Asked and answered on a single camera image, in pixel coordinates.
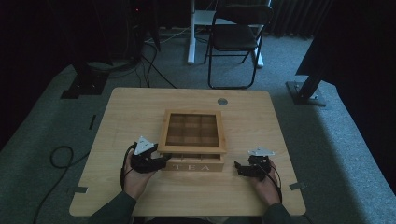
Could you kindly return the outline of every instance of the dark wall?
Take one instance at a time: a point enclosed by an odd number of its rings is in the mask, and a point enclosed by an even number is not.
[[[18,129],[53,74],[67,63],[54,20],[42,1],[2,1],[0,6],[0,148]]]
[[[334,1],[297,71],[299,75],[323,75],[323,80],[336,86],[393,191],[396,191],[395,11],[396,2],[391,0]]]
[[[0,4],[3,148],[53,77],[74,63],[74,56],[84,61],[109,59],[92,1],[8,0]]]

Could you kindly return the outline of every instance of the chair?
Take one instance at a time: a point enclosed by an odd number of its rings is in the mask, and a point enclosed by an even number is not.
[[[213,17],[204,60],[204,63],[206,63],[206,58],[209,57],[207,84],[210,88],[221,90],[247,89],[253,84],[262,47],[263,31],[272,19],[273,14],[271,7],[265,5],[228,5],[217,8]],[[219,23],[220,19],[230,21],[230,24]],[[246,51],[247,53],[214,55],[213,48],[218,51]],[[249,53],[254,55],[255,50],[257,56],[253,62],[253,75],[248,85],[225,87],[212,85],[212,58],[214,56],[244,56],[241,62],[243,63]]]

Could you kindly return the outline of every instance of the chair leg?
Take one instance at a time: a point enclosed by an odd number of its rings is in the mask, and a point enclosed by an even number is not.
[[[210,81],[211,75],[212,75],[212,51],[213,51],[213,46],[210,44],[210,42],[209,42],[207,48],[209,49],[209,69],[207,72],[207,85],[209,85],[209,87],[211,89],[215,89],[215,87],[212,86],[211,81]]]
[[[242,62],[241,62],[241,63],[244,63],[244,62],[245,62],[245,60],[247,59],[247,57],[248,57],[249,53],[250,53],[250,51],[248,51],[248,52],[247,52],[247,54],[246,54],[246,55],[245,55],[245,57],[244,57],[244,60],[242,60]]]
[[[206,53],[205,53],[204,63],[206,63],[207,52],[209,51],[210,41],[211,41],[211,38],[210,38],[210,36],[209,36],[209,40],[207,40],[207,46],[206,46]]]
[[[251,77],[250,84],[247,87],[250,87],[251,85],[253,85],[254,78],[256,77],[256,70],[257,70],[257,65],[259,64],[259,56],[260,56],[261,49],[262,49],[262,36],[260,37],[260,40],[259,40],[259,46],[257,47],[257,55],[256,55],[256,58],[255,58],[255,61],[253,64],[253,66],[254,66],[253,76]]]

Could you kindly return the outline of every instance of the finger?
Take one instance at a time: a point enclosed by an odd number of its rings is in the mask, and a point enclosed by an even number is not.
[[[250,183],[251,183],[253,186],[258,185],[258,184],[261,182],[260,179],[259,179],[259,178],[256,178],[256,177],[250,177],[250,178],[249,178],[249,181],[250,181]]]
[[[274,167],[274,169],[276,169],[276,166],[275,166],[274,162],[271,161],[270,159],[268,159],[268,160],[270,161],[271,166]]]
[[[124,169],[132,168],[132,166],[131,166],[131,159],[132,159],[132,156],[133,156],[133,155],[134,155],[134,149],[131,149],[131,150],[129,151],[129,153],[128,153],[128,156],[126,157]]]
[[[150,173],[138,173],[135,170],[132,170],[128,175],[134,179],[134,182],[147,184],[149,180],[155,175],[156,171]]]

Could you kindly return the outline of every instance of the cable on floor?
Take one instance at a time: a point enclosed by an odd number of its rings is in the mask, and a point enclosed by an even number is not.
[[[150,85],[149,85],[149,72],[150,72],[151,67],[153,67],[157,71],[157,73],[163,78],[163,80],[165,80],[167,83],[169,83],[169,85],[171,85],[173,88],[177,89],[177,87],[174,84],[172,84],[172,82],[170,82],[153,64],[155,58],[157,57],[157,52],[158,52],[157,49],[154,46],[152,46],[152,45],[150,45],[148,43],[145,43],[145,45],[148,45],[148,46],[150,46],[150,47],[152,47],[154,49],[154,57],[152,58],[151,61],[149,61],[149,59],[147,59],[143,54],[141,55],[142,58],[149,63],[149,68],[148,68],[148,72],[147,72],[147,79],[146,79],[148,87],[150,87]]]
[[[97,71],[97,72],[122,72],[122,71],[129,71],[131,69],[136,69],[136,66],[138,65],[139,60],[137,59],[130,59],[128,63],[122,64],[116,67],[110,67],[110,68],[98,68],[93,65],[89,65],[92,71]]]
[[[133,72],[137,73],[137,69],[139,68],[139,66],[143,66],[143,63],[142,63],[141,60],[139,60],[139,62],[137,63],[137,65],[134,67],[134,69],[132,69],[132,70],[126,70],[126,71],[128,71],[127,73],[121,74],[121,75],[117,75],[117,76],[111,76],[111,77],[108,77],[108,79],[117,79],[117,78],[129,76],[129,75],[131,75]]]
[[[314,222],[312,221],[312,219],[309,218],[309,216],[308,216],[306,213],[304,213],[303,216],[306,218],[306,220],[308,220],[308,222],[309,222],[310,224],[314,224]]]
[[[214,6],[214,8],[216,8],[216,7],[218,6],[218,0],[212,0],[212,1],[210,1],[210,2],[209,2],[209,5],[206,7],[206,9],[204,9],[204,11],[208,11],[212,5]],[[161,41],[160,43],[165,43],[165,42],[167,42],[168,40],[173,39],[173,38],[175,38],[175,37],[178,36],[178,35],[182,35],[182,34],[184,34],[186,31],[188,31],[189,29],[191,30],[191,32],[195,32],[195,31],[193,30],[194,28],[193,28],[193,27],[191,28],[191,26],[189,26],[189,27],[183,29],[182,31],[180,31],[179,33],[169,36],[168,38],[166,38],[165,40]],[[203,30],[205,30],[205,28],[201,29],[200,31],[195,32],[195,34],[197,35],[197,34],[201,33]],[[153,44],[153,39],[152,39],[152,38],[149,38],[149,39],[145,40],[145,43]]]
[[[57,151],[61,150],[61,149],[67,149],[70,152],[70,158],[67,162],[66,165],[58,165],[54,162],[54,155]],[[69,170],[70,167],[76,165],[77,163],[79,163],[80,161],[84,160],[85,158],[88,157],[88,155],[90,155],[90,153],[88,152],[87,154],[85,154],[84,156],[82,156],[80,159],[78,159],[77,161],[73,162],[74,159],[74,150],[71,147],[68,146],[60,146],[60,147],[56,147],[55,149],[53,149],[50,153],[49,156],[49,161],[50,164],[57,168],[57,169],[64,169],[64,172],[62,173],[62,175],[59,177],[58,181],[56,181],[56,183],[52,186],[52,188],[49,190],[49,192],[46,194],[46,196],[43,198],[43,200],[41,201],[40,205],[37,207],[37,209],[35,210],[35,217],[33,219],[33,223],[36,224],[37,223],[37,218],[38,218],[38,214],[40,213],[41,207],[43,206],[44,202],[48,199],[48,197],[50,196],[50,194],[55,190],[55,188],[58,186],[58,184],[62,181],[62,179],[64,178],[64,176],[66,175],[67,171]]]
[[[146,67],[145,67],[145,65],[143,64],[142,61],[140,61],[140,65],[141,65],[141,67],[143,68],[143,77],[144,77],[144,76],[145,76],[145,73],[146,73]],[[142,88],[142,78],[141,78],[141,77],[139,76],[139,74],[137,73],[137,69],[134,70],[134,73],[136,74],[137,78],[139,78],[139,87]]]

